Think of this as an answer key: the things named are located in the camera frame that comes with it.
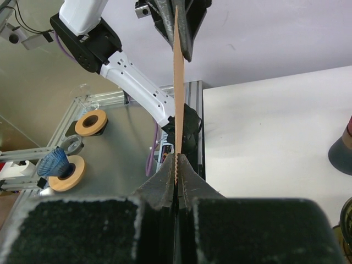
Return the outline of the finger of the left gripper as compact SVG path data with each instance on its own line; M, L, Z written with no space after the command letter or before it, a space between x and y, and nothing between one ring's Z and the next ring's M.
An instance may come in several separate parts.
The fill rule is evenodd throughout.
M174 1L150 0L147 5L156 30L162 35L167 43L174 46Z
M178 8L177 25L183 57L191 62L196 35L212 5L211 0L176 1Z

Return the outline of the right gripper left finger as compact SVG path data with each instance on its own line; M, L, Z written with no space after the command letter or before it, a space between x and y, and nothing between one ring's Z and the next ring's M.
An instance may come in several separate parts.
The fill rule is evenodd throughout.
M27 200L1 243L1 263L174 263L175 156L129 196Z

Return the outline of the dark green dripper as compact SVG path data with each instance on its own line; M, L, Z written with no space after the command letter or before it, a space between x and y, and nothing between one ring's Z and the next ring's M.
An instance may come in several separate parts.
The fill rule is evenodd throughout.
M351 198L340 212L339 224L332 228L346 263L351 263Z

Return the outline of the brown paper coffee filter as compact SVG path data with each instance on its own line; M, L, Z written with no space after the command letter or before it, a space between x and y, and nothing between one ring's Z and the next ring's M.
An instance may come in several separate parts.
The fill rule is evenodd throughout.
M184 121L184 58L178 26L179 8L175 8L174 44L173 44L173 84L175 106L175 186L178 184L178 155L182 151Z

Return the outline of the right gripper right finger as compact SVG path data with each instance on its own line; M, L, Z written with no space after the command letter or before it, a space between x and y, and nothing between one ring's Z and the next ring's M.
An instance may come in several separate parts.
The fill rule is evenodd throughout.
M182 263L345 263L320 206L302 198L226 198L177 156Z

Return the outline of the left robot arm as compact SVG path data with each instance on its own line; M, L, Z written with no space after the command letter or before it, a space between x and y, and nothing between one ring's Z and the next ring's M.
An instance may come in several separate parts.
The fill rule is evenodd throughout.
M157 31L173 50L170 97L129 60L117 33L102 18L106 1L65 1L50 19L55 33L88 72L118 85L154 118L176 153L197 148L200 117L184 102L184 63L193 56L195 37L211 1L147 1Z

